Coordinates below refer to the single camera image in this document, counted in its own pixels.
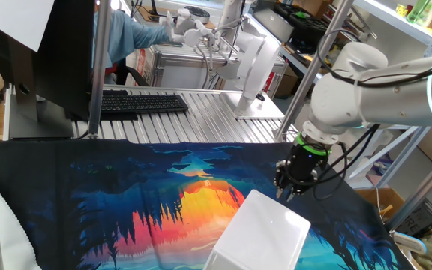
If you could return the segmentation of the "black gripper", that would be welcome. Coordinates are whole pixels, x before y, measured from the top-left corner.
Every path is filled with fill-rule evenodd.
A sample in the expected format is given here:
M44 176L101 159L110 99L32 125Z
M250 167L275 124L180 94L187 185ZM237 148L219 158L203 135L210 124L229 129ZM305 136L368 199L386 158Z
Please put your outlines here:
M288 158L276 163L276 197L281 197L288 184L290 189L286 196L287 203L303 195L315 183L312 172L317 167L324 167L328 157L329 150L323 144L294 144Z

